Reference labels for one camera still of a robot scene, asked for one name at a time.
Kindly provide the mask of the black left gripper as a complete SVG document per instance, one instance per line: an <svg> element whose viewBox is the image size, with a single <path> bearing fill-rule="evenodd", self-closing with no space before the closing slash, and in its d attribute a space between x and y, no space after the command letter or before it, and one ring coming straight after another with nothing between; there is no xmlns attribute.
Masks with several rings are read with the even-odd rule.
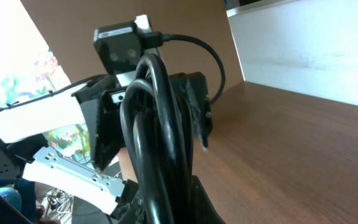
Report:
<svg viewBox="0 0 358 224"><path fill-rule="evenodd" d="M176 96L190 106L192 125L204 152L213 129L208 87L200 72L170 75ZM97 75L86 86L74 92L89 132L91 160L94 168L105 170L119 150L125 146L121 128L120 104L126 87L112 75Z"/></svg>

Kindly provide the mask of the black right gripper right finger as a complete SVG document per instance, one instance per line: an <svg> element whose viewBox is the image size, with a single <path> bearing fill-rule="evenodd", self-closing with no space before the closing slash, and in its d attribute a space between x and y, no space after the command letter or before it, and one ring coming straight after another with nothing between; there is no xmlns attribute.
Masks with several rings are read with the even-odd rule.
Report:
<svg viewBox="0 0 358 224"><path fill-rule="evenodd" d="M226 224L215 210L200 179L191 177L191 222L194 224Z"/></svg>

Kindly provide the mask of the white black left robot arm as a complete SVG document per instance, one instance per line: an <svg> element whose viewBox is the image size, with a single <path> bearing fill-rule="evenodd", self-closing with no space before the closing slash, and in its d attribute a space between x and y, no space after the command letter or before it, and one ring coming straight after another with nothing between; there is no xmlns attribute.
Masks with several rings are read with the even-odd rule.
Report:
<svg viewBox="0 0 358 224"><path fill-rule="evenodd" d="M53 153L40 124L23 131L26 112L45 109L57 92L0 111L0 177L26 177L44 166L52 180L85 187L84 200L124 223L212 223L220 217L192 173L193 139L207 146L212 121L200 72L137 74L128 86L112 75L77 84L70 98L81 107L93 169Z"/></svg>

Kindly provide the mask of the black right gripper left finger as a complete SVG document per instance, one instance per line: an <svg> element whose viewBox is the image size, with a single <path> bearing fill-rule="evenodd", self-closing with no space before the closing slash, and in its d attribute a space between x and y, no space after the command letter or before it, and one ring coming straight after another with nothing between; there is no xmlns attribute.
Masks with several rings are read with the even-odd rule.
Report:
<svg viewBox="0 0 358 224"><path fill-rule="evenodd" d="M149 182L138 184L132 180L123 180L124 188L121 196L116 199L117 207L109 215L118 223L143 223L152 224L147 208L148 194L152 194L154 184Z"/></svg>

